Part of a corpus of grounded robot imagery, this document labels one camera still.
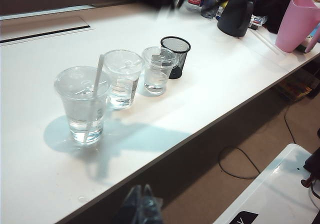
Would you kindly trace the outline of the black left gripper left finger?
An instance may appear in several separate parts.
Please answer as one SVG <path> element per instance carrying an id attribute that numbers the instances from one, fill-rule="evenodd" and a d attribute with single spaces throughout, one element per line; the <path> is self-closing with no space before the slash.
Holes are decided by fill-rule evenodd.
<path id="1" fill-rule="evenodd" d="M 135 224 L 142 197 L 142 186 L 135 185 L 125 197 L 117 214 L 118 224 Z"/>

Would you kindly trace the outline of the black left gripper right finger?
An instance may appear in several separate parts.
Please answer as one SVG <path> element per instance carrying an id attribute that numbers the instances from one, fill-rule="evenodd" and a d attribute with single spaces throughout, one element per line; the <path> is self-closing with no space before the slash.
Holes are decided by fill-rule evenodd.
<path id="1" fill-rule="evenodd" d="M 152 188 L 146 184 L 143 189 L 142 198 L 139 208 L 140 224 L 162 224 L 163 217 L 161 207 L 157 199 L 153 195 Z"/>

